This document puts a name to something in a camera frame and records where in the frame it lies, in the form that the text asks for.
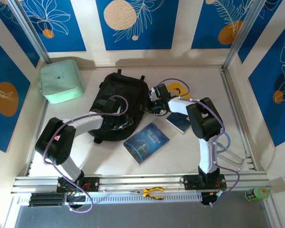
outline mint green pouch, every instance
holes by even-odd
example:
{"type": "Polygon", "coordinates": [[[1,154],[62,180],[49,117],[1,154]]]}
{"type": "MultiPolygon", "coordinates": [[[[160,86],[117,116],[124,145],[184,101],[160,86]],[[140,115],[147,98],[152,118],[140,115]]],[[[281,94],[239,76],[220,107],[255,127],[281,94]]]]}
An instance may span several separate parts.
{"type": "Polygon", "coordinates": [[[39,77],[41,92],[51,104],[71,100],[85,93],[80,71],[74,60],[45,65],[41,68],[39,77]]]}

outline blue panel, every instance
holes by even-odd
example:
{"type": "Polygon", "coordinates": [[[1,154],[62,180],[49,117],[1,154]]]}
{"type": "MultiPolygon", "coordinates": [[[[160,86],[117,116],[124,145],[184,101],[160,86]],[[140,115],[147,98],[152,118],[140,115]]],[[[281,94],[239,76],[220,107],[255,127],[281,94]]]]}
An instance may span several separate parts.
{"type": "MultiPolygon", "coordinates": [[[[267,8],[275,9],[272,3],[276,1],[281,0],[267,0],[267,8]]],[[[252,3],[252,0],[204,0],[191,48],[230,48],[252,3]]],[[[266,26],[274,13],[270,10],[267,11],[270,13],[262,11],[257,20],[260,21],[261,17],[264,17],[264,21],[261,23],[262,27],[266,26]]],[[[258,26],[256,30],[259,29],[262,33],[264,28],[261,29],[258,26]]]]}
{"type": "Polygon", "coordinates": [[[48,52],[86,51],[70,0],[23,0],[48,52]]]}
{"type": "Polygon", "coordinates": [[[171,49],[179,0],[96,0],[106,50],[171,49]]]}
{"type": "Polygon", "coordinates": [[[285,29],[249,77],[275,146],[285,142],[285,29]]]}
{"type": "Polygon", "coordinates": [[[0,150],[7,151],[30,82],[0,47],[0,150]]]}
{"type": "Polygon", "coordinates": [[[0,18],[2,22],[5,24],[5,26],[8,28],[12,36],[15,38],[19,46],[28,56],[31,63],[34,65],[34,67],[36,67],[39,61],[39,55],[32,46],[28,37],[25,35],[17,19],[10,11],[9,6],[2,2],[0,2],[0,18]]]}
{"type": "Polygon", "coordinates": [[[261,10],[259,17],[257,17],[255,23],[253,24],[250,32],[248,33],[243,45],[238,51],[238,56],[242,63],[245,61],[249,52],[257,42],[258,38],[264,31],[265,27],[269,23],[270,19],[276,12],[276,9],[281,4],[282,0],[267,0],[263,9],[261,10]]]}

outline purple cable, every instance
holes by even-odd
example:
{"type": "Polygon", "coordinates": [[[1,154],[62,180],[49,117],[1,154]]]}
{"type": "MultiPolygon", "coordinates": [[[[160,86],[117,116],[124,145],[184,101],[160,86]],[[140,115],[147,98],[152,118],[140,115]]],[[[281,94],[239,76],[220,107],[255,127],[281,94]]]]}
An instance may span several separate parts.
{"type": "Polygon", "coordinates": [[[183,95],[181,95],[181,96],[185,96],[185,95],[188,95],[188,94],[190,93],[190,88],[189,88],[189,86],[187,85],[187,83],[185,83],[184,81],[182,81],[182,80],[180,80],[180,79],[177,79],[177,78],[167,78],[167,79],[165,79],[165,80],[162,80],[159,84],[157,84],[157,86],[159,86],[160,84],[162,84],[163,82],[168,81],[168,80],[179,81],[179,82],[183,83],[183,84],[187,87],[188,92],[185,93],[185,94],[183,94],[183,95]]]}
{"type": "Polygon", "coordinates": [[[121,112],[121,113],[86,114],[86,115],[83,115],[83,116],[80,116],[80,117],[76,117],[76,118],[74,118],[73,120],[69,120],[69,121],[65,122],[63,125],[61,125],[61,126],[57,129],[57,131],[55,131],[55,133],[53,134],[52,138],[49,140],[49,142],[48,142],[48,144],[47,144],[47,146],[46,146],[46,148],[45,148],[45,150],[44,150],[43,156],[42,156],[43,163],[45,163],[46,165],[52,165],[52,166],[54,166],[55,170],[62,176],[62,178],[64,178],[67,182],[69,182],[70,184],[72,184],[74,187],[76,187],[76,188],[78,188],[79,190],[81,190],[84,194],[86,194],[86,195],[88,196],[88,198],[90,198],[90,200],[91,200],[91,206],[90,206],[90,208],[87,209],[87,210],[83,210],[83,211],[73,210],[73,209],[72,209],[72,211],[73,211],[73,212],[76,212],[76,213],[87,213],[87,212],[89,212],[89,211],[92,209],[93,205],[94,205],[94,204],[93,204],[93,199],[92,199],[92,197],[91,197],[85,190],[83,190],[83,189],[82,189],[80,186],[78,186],[76,183],[72,182],[68,177],[66,177],[65,175],[63,175],[63,173],[57,168],[56,165],[54,165],[54,164],[51,163],[51,162],[46,161],[46,156],[47,156],[47,153],[48,153],[48,149],[49,149],[50,145],[52,144],[54,138],[59,134],[59,132],[60,132],[65,126],[67,126],[67,125],[70,124],[70,123],[73,123],[73,122],[75,122],[75,121],[82,120],[82,119],[85,119],[85,118],[89,118],[89,117],[92,117],[92,116],[98,116],[98,115],[120,116],[120,115],[125,114],[126,111],[127,111],[128,108],[129,108],[129,103],[128,103],[128,101],[127,101],[123,96],[114,95],[114,96],[112,96],[112,97],[119,97],[119,98],[121,98],[121,99],[123,99],[123,100],[125,101],[126,108],[125,108],[125,110],[124,110],[123,112],[121,112]]]}
{"type": "MultiPolygon", "coordinates": [[[[184,98],[180,98],[181,101],[190,101],[190,102],[196,102],[198,104],[200,104],[201,106],[203,106],[204,108],[206,108],[216,119],[217,121],[219,122],[219,124],[222,126],[222,131],[220,134],[218,134],[213,140],[212,140],[212,145],[211,145],[211,152],[212,152],[212,159],[213,159],[213,162],[214,162],[214,156],[215,156],[215,144],[217,143],[217,140],[218,138],[223,135],[225,133],[225,126],[223,124],[223,122],[221,121],[221,119],[214,113],[214,111],[212,111],[207,105],[205,105],[204,103],[202,103],[201,101],[199,100],[193,100],[193,99],[184,99],[184,98]]],[[[212,203],[211,206],[217,204],[217,202],[219,202],[222,198],[224,198],[226,195],[228,195],[233,189],[234,187],[238,184],[239,182],[239,178],[240,178],[240,175],[237,171],[235,170],[232,170],[232,169],[229,169],[229,168],[226,168],[226,167],[222,167],[220,165],[218,165],[218,163],[216,162],[215,163],[216,166],[218,166],[219,168],[221,169],[224,169],[224,170],[228,170],[228,171],[231,171],[231,172],[234,172],[237,174],[237,181],[230,187],[230,189],[228,189],[228,191],[226,191],[224,193],[224,195],[222,195],[221,197],[219,197],[217,199],[217,201],[215,201],[214,203],[212,203]]]]}

